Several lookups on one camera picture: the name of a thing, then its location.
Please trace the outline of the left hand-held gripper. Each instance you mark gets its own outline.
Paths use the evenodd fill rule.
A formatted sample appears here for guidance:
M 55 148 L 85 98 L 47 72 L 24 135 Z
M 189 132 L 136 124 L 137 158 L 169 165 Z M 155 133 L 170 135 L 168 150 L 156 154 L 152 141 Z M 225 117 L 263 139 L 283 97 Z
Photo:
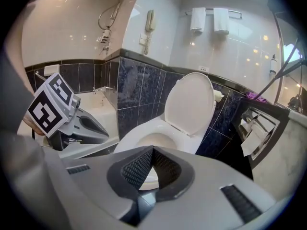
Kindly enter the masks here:
M 78 109 L 80 102 L 59 73 L 52 74 L 35 92 L 27 113 L 53 149 L 64 150 L 71 141 L 104 143 L 108 140 L 104 127 L 89 112 Z

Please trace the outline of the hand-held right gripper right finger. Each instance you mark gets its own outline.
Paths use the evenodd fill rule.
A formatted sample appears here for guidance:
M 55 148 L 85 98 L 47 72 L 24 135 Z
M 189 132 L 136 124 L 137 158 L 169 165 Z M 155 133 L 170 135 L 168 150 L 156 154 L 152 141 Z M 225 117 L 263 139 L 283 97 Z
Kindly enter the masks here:
M 221 188 L 234 185 L 261 212 L 276 200 L 253 180 L 227 164 L 211 158 L 167 149 L 193 167 L 195 178 L 178 199 L 158 202 L 143 220 L 143 230 L 232 230 L 244 222 Z

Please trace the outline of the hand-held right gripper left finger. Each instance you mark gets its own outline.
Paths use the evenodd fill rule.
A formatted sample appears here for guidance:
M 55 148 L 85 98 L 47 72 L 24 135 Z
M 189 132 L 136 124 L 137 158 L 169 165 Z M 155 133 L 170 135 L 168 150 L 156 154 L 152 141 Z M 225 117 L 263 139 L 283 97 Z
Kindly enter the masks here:
M 154 205 L 140 192 L 153 168 L 154 148 L 63 163 L 72 180 L 71 204 L 82 230 L 154 230 Z

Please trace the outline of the person's left forearm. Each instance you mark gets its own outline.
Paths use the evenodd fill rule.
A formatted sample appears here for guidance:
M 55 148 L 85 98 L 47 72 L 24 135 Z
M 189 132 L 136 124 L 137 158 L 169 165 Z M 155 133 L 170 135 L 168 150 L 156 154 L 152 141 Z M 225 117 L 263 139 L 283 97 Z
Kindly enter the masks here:
M 44 136 L 43 131 L 32 121 L 31 117 L 28 114 L 25 114 L 23 121 L 38 135 Z

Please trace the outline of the white toilet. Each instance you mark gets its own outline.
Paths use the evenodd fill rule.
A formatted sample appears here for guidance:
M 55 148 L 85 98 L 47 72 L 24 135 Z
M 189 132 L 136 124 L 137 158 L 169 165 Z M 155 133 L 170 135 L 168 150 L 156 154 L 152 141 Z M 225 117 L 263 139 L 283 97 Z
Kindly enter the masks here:
M 209 127 L 215 105 L 212 88 L 202 93 L 170 92 L 164 113 L 132 129 L 114 152 L 153 145 L 195 154 Z

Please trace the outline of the white bathtub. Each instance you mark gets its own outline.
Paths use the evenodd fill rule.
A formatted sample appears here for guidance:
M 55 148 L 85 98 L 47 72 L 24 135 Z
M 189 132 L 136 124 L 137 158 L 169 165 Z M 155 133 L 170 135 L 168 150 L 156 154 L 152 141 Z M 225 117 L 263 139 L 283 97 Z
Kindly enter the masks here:
M 79 159 L 90 155 L 111 153 L 119 143 L 117 112 L 102 90 L 76 94 L 81 99 L 78 109 L 89 112 L 108 132 L 109 138 L 104 143 L 79 143 L 69 142 L 64 150 L 58 150 L 61 158 Z M 47 138 L 43 138 L 42 146 L 52 148 Z

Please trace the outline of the white soap dish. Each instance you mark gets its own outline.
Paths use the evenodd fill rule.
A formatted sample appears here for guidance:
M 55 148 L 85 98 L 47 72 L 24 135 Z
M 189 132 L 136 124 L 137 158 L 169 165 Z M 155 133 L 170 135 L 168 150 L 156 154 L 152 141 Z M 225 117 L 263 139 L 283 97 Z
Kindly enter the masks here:
M 59 64 L 55 65 L 48 65 L 44 67 L 44 76 L 49 77 L 53 75 L 54 73 L 59 73 Z

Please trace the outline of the chrome bathtub grab bar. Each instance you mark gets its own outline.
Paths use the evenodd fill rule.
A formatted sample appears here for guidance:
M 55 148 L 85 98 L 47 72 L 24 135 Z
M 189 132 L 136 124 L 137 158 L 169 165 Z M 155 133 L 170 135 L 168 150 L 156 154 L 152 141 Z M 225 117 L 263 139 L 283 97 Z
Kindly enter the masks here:
M 42 81 L 46 81 L 46 80 L 48 79 L 48 76 L 46 77 L 46 76 L 40 75 L 39 72 L 38 72 L 38 70 L 35 72 L 35 75 L 36 75 L 39 79 L 41 79 Z

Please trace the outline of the purple cloth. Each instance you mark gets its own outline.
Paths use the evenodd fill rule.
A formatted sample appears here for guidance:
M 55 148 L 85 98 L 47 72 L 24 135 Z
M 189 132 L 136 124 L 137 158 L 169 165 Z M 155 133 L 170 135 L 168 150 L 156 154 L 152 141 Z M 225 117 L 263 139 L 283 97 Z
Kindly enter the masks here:
M 256 100 L 258 102 L 261 102 L 261 103 L 267 103 L 268 101 L 263 98 L 261 95 L 258 96 L 257 93 L 254 93 L 254 92 L 246 92 L 245 93 L 245 96 L 250 99 L 250 100 Z

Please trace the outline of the black tripod light stand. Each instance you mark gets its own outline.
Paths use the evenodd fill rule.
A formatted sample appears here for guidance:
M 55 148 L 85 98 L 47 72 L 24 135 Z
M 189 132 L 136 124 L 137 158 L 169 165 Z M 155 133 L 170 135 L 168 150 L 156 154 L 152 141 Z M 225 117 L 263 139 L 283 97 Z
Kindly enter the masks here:
M 288 68 L 287 70 L 285 70 L 285 68 L 287 67 L 287 65 L 289 64 L 290 62 L 290 59 L 292 58 L 295 50 L 297 49 L 297 46 L 298 44 L 301 42 L 301 38 L 298 36 L 296 41 L 295 41 L 295 44 L 287 58 L 287 60 L 284 62 L 284 64 L 281 66 L 281 68 L 279 69 L 279 71 L 274 75 L 274 77 L 271 79 L 271 81 L 264 87 L 263 90 L 261 90 L 254 98 L 253 100 L 257 100 L 259 97 L 262 96 L 263 93 L 266 92 L 266 90 L 276 81 L 278 80 L 279 78 L 287 75 L 288 73 L 294 71 L 295 69 L 299 68 L 300 66 L 302 65 L 305 65 L 307 66 L 307 59 L 305 59 L 304 57 L 301 58 L 297 63 L 295 63 L 293 66 L 291 66 L 290 68 Z

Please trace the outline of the white hanging towel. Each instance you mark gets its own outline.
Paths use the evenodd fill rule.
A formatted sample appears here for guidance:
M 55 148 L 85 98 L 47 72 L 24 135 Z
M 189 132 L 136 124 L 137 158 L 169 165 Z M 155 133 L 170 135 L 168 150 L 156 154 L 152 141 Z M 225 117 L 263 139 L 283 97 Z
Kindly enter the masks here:
M 197 7 L 192 9 L 190 30 L 192 32 L 203 32 L 206 21 L 206 8 Z
M 221 35 L 229 35 L 229 13 L 225 8 L 213 9 L 214 32 Z

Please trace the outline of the chrome towel rack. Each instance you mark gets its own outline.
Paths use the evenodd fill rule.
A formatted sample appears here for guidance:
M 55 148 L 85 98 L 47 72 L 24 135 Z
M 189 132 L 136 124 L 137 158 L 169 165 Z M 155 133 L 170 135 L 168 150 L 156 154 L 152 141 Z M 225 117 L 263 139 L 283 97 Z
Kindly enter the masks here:
M 214 8 L 206 8 L 206 11 L 210 12 L 210 15 L 213 15 Z M 185 15 L 191 15 L 191 13 L 192 13 L 192 10 L 188 10 L 188 11 L 184 12 Z M 239 11 L 228 10 L 228 14 L 231 18 L 234 18 L 234 19 L 242 19 L 243 18 L 242 13 L 239 12 Z

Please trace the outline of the beige wall telephone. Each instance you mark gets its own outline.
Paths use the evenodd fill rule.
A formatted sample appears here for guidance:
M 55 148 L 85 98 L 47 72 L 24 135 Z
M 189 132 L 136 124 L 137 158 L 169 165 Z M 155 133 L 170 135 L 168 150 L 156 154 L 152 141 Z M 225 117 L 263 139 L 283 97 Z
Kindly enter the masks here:
M 154 31 L 156 28 L 156 20 L 154 10 L 149 10 L 147 13 L 147 20 L 145 25 L 145 30 L 147 32 Z

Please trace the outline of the framed wall mirror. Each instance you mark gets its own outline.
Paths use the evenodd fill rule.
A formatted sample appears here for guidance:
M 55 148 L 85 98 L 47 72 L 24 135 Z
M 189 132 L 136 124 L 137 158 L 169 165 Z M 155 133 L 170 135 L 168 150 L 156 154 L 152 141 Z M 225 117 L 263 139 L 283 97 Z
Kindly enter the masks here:
M 282 83 L 277 104 L 307 116 L 307 37 L 288 12 L 276 13 L 282 39 Z

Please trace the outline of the white wall soap dispenser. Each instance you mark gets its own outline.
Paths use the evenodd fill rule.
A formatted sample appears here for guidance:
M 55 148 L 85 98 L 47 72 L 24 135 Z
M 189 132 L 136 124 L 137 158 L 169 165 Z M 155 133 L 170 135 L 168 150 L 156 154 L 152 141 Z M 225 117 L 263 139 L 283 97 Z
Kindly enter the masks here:
M 276 59 L 275 54 L 273 54 L 271 61 L 270 61 L 270 73 L 277 74 L 278 71 L 278 61 Z

